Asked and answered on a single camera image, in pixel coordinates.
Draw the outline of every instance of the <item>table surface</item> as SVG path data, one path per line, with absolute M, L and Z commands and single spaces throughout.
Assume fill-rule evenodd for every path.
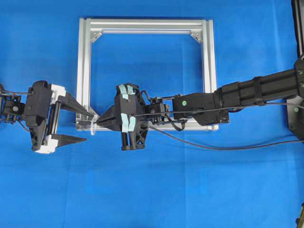
M 47 80 L 76 95 L 81 17 L 213 19 L 217 84 L 293 67 L 290 1 L 18 1 L 0 7 L 0 82 L 26 91 Z M 102 114 L 115 86 L 151 96 L 200 92 L 199 44 L 186 35 L 109 35 L 92 48 L 92 107 Z M 18 125 L 0 124 L 0 227 L 294 227 L 304 202 L 302 144 L 206 151 L 149 132 L 146 149 L 120 150 L 117 132 L 75 130 L 61 112 L 58 133 L 88 138 L 42 155 Z M 216 132 L 172 132 L 194 143 L 241 146 L 295 139 L 286 108 L 230 115 Z

